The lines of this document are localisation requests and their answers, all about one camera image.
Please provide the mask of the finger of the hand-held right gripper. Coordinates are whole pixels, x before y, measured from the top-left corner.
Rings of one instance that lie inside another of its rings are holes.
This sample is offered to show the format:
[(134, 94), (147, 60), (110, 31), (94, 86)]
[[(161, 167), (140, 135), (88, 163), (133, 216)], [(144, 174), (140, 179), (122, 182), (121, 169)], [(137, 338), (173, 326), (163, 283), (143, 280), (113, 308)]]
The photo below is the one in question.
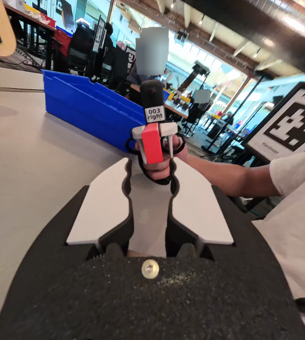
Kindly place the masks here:
[(141, 154), (143, 163), (146, 163), (146, 152), (144, 149), (143, 138), (142, 138), (142, 133), (145, 130), (145, 128), (146, 128), (146, 125), (141, 125), (131, 130), (132, 137), (138, 144), (138, 147), (139, 147), (138, 150)]
[(173, 136), (178, 132), (177, 123), (160, 123), (159, 131), (162, 151), (165, 153), (169, 152), (170, 157), (173, 157)]

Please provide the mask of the person's right hand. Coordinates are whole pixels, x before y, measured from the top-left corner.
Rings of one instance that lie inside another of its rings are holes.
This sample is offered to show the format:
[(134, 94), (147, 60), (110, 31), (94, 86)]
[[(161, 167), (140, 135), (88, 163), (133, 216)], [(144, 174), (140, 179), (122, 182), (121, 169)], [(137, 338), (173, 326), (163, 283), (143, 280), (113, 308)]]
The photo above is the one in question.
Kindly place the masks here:
[[(185, 140), (179, 134), (173, 136), (172, 139), (173, 155), (175, 158), (181, 159), (185, 164), (189, 164), (188, 149)], [(151, 181), (162, 181), (170, 176), (170, 159), (171, 153), (169, 150), (169, 142), (167, 139), (163, 139), (162, 147), (163, 159), (159, 163), (154, 164), (140, 164), (143, 173)]]

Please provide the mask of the silver air duct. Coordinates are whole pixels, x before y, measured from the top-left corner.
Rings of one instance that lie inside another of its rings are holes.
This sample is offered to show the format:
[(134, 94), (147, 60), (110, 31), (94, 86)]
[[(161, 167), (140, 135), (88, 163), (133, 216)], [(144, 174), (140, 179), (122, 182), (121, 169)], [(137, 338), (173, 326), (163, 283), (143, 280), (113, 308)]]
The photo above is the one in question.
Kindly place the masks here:
[(247, 0), (247, 3), (305, 37), (305, 1)]

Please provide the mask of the red bar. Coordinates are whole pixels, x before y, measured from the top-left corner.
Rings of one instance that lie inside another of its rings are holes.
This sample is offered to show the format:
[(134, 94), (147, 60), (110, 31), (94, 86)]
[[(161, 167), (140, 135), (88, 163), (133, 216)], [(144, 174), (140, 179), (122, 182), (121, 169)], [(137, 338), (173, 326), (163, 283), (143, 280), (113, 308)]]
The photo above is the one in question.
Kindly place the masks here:
[(163, 161), (159, 123), (146, 125), (142, 132), (142, 142), (146, 164), (157, 164)]

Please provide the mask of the person's light clothing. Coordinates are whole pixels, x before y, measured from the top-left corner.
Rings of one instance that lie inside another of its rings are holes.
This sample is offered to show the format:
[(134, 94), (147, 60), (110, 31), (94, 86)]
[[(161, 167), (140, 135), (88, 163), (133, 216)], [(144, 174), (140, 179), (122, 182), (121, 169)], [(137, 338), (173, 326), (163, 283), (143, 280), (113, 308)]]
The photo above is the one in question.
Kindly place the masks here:
[(271, 161), (271, 180), (283, 200), (253, 222), (281, 265), (295, 299), (305, 297), (305, 152)]

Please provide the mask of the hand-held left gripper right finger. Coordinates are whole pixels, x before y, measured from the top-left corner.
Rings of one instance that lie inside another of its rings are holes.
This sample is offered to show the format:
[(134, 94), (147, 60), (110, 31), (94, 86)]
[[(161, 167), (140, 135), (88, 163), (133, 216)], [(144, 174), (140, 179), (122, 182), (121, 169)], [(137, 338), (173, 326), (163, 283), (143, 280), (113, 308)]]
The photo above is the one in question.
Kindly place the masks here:
[(211, 183), (175, 157), (170, 161), (171, 193), (167, 236), (185, 243), (233, 245), (234, 239)]

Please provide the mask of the person's right forearm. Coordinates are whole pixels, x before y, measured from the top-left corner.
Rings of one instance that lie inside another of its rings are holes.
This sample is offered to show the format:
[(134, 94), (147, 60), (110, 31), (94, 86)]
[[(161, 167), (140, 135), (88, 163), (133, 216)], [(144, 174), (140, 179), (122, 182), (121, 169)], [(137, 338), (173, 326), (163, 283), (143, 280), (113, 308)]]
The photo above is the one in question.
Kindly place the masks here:
[(212, 185), (229, 197), (279, 197), (270, 175), (269, 165), (246, 168), (235, 164), (214, 163), (192, 155), (183, 158)]

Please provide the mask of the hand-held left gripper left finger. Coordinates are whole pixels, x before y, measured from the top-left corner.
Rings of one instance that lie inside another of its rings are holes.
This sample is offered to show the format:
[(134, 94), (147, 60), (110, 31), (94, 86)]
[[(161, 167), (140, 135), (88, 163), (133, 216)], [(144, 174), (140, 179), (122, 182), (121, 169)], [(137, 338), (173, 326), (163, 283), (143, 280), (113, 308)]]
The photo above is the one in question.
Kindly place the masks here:
[(130, 198), (123, 185), (125, 180), (130, 181), (131, 167), (131, 159), (123, 158), (90, 183), (66, 239), (68, 245), (100, 246), (106, 233), (129, 217)]

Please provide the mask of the wooden background table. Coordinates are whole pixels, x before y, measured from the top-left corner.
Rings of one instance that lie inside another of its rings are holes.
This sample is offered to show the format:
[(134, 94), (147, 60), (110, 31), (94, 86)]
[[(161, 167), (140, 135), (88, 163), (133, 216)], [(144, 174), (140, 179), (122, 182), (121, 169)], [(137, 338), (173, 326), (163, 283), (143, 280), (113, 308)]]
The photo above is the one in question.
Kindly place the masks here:
[[(138, 93), (138, 97), (141, 99), (140, 87), (138, 85), (131, 84), (130, 90)], [(182, 110), (180, 107), (177, 107), (177, 105), (174, 104), (172, 100), (166, 100), (164, 104), (165, 104), (165, 108), (172, 111), (174, 114), (177, 114), (180, 117), (183, 117), (184, 119), (188, 118), (189, 109)]]

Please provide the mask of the framed marker sign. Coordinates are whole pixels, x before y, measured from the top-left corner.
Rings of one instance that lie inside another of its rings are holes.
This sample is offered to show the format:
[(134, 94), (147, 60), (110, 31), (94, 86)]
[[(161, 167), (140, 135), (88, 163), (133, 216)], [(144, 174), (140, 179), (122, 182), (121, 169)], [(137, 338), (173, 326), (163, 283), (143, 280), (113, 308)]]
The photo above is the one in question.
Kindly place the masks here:
[(244, 148), (270, 162), (305, 151), (305, 82), (299, 82), (246, 137)]

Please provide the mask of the blue plastic bin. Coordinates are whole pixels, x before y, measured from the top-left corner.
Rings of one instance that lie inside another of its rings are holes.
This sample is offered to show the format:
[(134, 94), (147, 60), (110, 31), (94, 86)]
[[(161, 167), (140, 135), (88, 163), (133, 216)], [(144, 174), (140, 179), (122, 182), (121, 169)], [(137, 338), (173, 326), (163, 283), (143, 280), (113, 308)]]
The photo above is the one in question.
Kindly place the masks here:
[(131, 130), (145, 125), (142, 106), (87, 77), (43, 70), (47, 113), (126, 152)]

